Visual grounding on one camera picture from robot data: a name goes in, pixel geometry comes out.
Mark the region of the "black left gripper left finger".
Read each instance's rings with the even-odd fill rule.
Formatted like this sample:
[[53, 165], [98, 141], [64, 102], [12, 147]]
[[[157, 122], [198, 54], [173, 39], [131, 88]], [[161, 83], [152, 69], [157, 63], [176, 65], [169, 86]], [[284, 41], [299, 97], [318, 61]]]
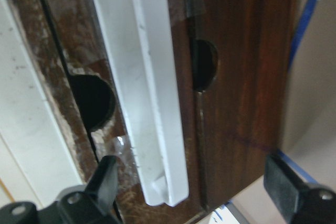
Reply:
[[73, 191], [57, 202], [62, 223], [118, 223], [111, 214], [118, 190], [115, 156], [104, 156], [82, 191]]

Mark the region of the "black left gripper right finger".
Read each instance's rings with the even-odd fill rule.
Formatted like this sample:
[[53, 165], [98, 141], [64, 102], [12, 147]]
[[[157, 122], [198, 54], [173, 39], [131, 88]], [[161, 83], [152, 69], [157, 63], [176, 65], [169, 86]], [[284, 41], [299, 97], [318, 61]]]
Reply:
[[264, 188], [286, 223], [335, 223], [335, 192], [303, 181], [279, 155], [266, 157]]

